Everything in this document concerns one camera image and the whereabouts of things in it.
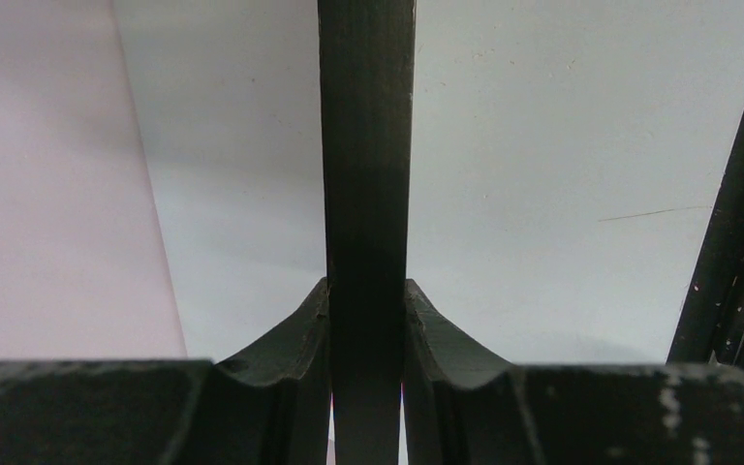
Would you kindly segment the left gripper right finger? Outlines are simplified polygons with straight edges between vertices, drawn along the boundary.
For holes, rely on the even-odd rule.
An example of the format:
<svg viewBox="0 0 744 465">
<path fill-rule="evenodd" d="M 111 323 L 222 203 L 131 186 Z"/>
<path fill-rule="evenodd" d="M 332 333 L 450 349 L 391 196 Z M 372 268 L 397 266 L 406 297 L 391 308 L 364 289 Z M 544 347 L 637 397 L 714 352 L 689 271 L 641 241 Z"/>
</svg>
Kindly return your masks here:
<svg viewBox="0 0 744 465">
<path fill-rule="evenodd" d="M 744 464 L 744 371 L 518 365 L 405 288 L 412 464 Z"/>
</svg>

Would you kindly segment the black picture frame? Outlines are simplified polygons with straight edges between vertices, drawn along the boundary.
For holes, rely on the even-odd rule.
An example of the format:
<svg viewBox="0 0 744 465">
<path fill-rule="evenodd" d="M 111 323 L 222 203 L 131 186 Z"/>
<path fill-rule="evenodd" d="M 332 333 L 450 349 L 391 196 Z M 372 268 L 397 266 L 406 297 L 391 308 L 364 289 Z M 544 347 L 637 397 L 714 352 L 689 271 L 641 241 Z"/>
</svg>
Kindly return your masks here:
<svg viewBox="0 0 744 465">
<path fill-rule="evenodd" d="M 336 460 L 399 458 L 413 1 L 318 5 Z"/>
</svg>

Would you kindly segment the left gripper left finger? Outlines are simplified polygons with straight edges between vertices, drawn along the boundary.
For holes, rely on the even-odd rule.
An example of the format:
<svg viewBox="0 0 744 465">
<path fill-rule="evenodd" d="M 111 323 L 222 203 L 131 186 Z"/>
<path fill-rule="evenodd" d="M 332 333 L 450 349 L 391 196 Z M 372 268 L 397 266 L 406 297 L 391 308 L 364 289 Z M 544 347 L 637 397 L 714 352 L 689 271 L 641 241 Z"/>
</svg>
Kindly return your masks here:
<svg viewBox="0 0 744 465">
<path fill-rule="evenodd" d="M 0 464 L 323 464 L 326 282 L 238 353 L 0 360 Z"/>
</svg>

